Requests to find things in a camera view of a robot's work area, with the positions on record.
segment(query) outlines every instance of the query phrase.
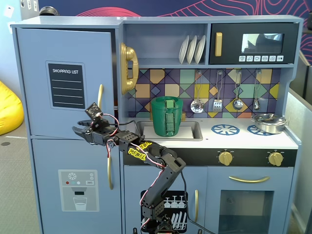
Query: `microwave window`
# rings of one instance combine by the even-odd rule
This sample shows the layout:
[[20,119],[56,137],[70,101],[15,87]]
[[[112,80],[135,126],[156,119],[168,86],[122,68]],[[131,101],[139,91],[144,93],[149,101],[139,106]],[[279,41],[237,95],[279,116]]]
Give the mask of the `microwave window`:
[[260,33],[243,34],[242,53],[260,54],[282,52],[284,34],[281,33]]

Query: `blue burner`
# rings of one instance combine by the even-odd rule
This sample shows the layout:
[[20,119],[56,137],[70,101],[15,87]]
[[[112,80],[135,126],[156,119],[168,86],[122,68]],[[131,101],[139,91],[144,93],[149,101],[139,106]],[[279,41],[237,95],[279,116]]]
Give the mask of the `blue burner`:
[[236,128],[233,125],[229,125],[229,124],[218,124],[215,125],[211,128],[211,130],[214,133],[217,133],[219,135],[226,135],[226,136],[230,136],[230,135],[236,135],[239,133],[239,129]]
[[271,136],[271,135],[273,135],[271,133],[263,132],[262,130],[258,129],[255,125],[250,125],[247,128],[247,130],[248,130],[248,132],[255,134],[255,135],[259,135],[259,136]]

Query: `toy kitchen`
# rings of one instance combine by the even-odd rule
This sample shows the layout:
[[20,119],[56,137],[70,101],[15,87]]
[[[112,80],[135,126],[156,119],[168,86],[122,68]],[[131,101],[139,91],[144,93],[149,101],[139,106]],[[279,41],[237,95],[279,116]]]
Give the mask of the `toy kitchen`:
[[[132,234],[145,222],[140,199],[159,168],[118,147],[107,157],[72,130],[97,103],[110,123],[185,162],[186,196],[181,175],[162,194],[175,231],[196,234],[195,222],[203,233],[286,234],[301,141],[285,109],[302,24],[42,16],[12,25],[41,233]],[[167,96],[183,101],[179,123],[166,125],[179,125],[175,136],[154,131],[153,100]]]

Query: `green cup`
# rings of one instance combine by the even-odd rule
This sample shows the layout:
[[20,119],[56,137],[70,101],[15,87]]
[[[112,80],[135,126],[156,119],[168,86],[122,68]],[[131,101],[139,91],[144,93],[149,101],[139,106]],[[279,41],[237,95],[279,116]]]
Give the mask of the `green cup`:
[[183,100],[177,97],[157,97],[152,100],[155,133],[161,137],[175,136],[182,119]]

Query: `yellow bean bag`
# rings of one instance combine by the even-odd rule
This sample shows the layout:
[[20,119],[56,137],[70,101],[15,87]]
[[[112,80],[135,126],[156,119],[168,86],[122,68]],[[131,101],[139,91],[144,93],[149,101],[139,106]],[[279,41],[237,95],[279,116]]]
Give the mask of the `yellow bean bag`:
[[20,99],[0,81],[0,135],[18,128],[23,120]]

